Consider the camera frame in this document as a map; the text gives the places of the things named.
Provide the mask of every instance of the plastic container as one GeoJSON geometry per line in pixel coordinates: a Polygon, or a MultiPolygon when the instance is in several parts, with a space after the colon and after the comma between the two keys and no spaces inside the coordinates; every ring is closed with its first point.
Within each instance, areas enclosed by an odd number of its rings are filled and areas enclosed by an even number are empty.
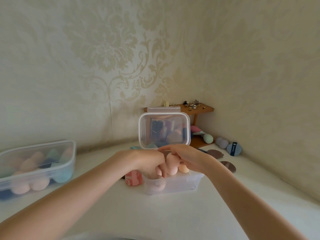
{"type": "MultiPolygon", "coordinates": [[[[139,117],[139,145],[142,149],[156,149],[169,144],[191,142],[190,118],[180,107],[150,107],[139,117]]],[[[161,179],[148,179],[142,175],[145,192],[160,195],[196,190],[202,173],[189,171],[161,179]]]]}
{"type": "Polygon", "coordinates": [[[76,143],[63,140],[0,153],[0,200],[69,181],[74,171],[76,143]]]}

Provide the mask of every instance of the clear plastic container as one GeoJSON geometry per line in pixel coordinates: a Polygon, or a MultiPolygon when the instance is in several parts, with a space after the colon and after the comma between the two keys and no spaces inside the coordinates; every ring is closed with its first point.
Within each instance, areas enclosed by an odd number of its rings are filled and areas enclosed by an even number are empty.
{"type": "MultiPolygon", "coordinates": [[[[151,107],[139,117],[139,145],[142,149],[156,149],[169,144],[189,145],[190,118],[181,113],[180,107],[151,107]]],[[[196,190],[202,173],[189,171],[177,172],[173,176],[148,179],[145,176],[144,189],[149,195],[159,195],[196,190]]]]}
{"type": "Polygon", "coordinates": [[[69,181],[76,150],[74,141],[63,140],[3,151],[0,153],[0,200],[69,181]]]}

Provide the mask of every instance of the label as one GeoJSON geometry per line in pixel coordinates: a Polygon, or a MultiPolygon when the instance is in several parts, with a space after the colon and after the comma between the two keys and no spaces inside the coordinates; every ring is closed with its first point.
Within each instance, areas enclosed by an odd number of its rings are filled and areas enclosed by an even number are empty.
{"type": "Polygon", "coordinates": [[[230,151],[231,156],[235,155],[237,144],[238,144],[237,142],[232,143],[232,147],[231,147],[231,151],[230,151]]]}

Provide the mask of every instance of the finger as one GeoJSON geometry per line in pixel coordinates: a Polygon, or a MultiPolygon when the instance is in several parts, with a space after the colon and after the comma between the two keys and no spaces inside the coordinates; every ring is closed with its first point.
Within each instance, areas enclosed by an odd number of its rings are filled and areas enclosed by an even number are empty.
{"type": "Polygon", "coordinates": [[[172,145],[164,145],[162,147],[158,148],[159,152],[163,152],[163,151],[171,151],[172,145]]]}
{"type": "Polygon", "coordinates": [[[159,168],[162,172],[162,177],[166,178],[167,177],[167,165],[166,163],[162,163],[159,165],[159,168]]]}

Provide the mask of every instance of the wooden shelf leg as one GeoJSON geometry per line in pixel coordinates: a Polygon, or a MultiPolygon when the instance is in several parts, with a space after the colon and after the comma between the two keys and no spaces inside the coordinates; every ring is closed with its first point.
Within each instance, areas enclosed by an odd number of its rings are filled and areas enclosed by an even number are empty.
{"type": "Polygon", "coordinates": [[[197,124],[198,114],[196,113],[193,118],[193,125],[197,124]]]}

